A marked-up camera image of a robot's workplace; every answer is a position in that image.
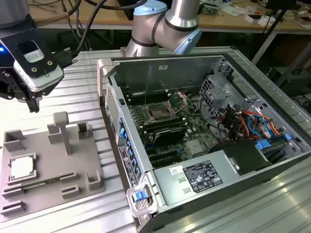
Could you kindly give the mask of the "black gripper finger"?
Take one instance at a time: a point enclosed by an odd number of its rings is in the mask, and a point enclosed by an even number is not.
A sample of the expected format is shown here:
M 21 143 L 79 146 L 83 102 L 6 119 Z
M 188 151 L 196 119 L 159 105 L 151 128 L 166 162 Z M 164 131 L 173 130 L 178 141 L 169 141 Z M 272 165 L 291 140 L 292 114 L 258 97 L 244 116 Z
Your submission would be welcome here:
M 39 100 L 36 98 L 36 95 L 30 93 L 26 99 L 27 106 L 30 110 L 30 113 L 38 113 L 39 112 Z

